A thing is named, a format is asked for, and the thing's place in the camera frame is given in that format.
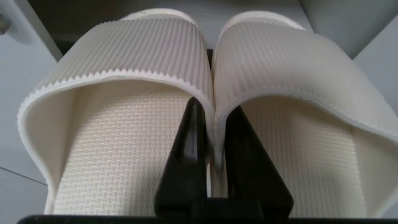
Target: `white wall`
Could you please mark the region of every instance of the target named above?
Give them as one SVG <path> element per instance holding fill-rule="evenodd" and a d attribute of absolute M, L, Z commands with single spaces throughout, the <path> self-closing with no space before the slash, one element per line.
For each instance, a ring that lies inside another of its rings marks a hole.
<path fill-rule="evenodd" d="M 0 0 L 0 11 L 11 22 L 0 35 L 0 167 L 43 182 L 19 138 L 17 112 L 62 55 L 26 0 Z"/>
<path fill-rule="evenodd" d="M 396 0 L 300 0 L 314 32 L 354 58 L 398 14 Z"/>

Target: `gray surface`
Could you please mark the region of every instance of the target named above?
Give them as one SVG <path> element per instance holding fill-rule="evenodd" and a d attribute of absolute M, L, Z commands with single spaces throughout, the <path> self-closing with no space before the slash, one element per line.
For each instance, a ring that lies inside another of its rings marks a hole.
<path fill-rule="evenodd" d="M 47 186 L 0 169 L 0 223 L 13 224 L 43 214 Z"/>
<path fill-rule="evenodd" d="M 317 34 L 354 58 L 398 13 L 396 0 L 300 0 Z"/>
<path fill-rule="evenodd" d="M 30 0 L 30 3 L 52 36 L 59 39 L 78 39 L 101 22 L 118 20 L 130 13 L 155 7 L 177 9 L 192 16 L 202 30 L 209 49 L 215 48 L 218 35 L 228 19 L 244 11 L 278 12 L 311 29 L 296 0 L 97 0 L 95 4 L 81 0 L 62 0 L 61 3 Z"/>
<path fill-rule="evenodd" d="M 354 59 L 398 114 L 398 16 Z M 384 218 L 398 218 L 398 203 Z"/>
<path fill-rule="evenodd" d="M 0 0 L 0 11 L 11 22 L 0 36 L 0 167 L 44 182 L 19 138 L 17 112 L 61 54 L 26 0 Z"/>

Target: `slipper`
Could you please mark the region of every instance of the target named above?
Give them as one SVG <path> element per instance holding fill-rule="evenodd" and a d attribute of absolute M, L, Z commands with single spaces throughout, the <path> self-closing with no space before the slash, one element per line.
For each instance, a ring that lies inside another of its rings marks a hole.
<path fill-rule="evenodd" d="M 88 31 L 24 100 L 22 141 L 49 186 L 46 214 L 154 215 L 154 197 L 191 97 L 213 140 L 201 32 L 149 9 Z"/>
<path fill-rule="evenodd" d="M 220 34 L 212 74 L 218 171 L 240 105 L 294 198 L 291 217 L 380 217 L 398 201 L 398 119 L 332 41 L 244 12 Z"/>

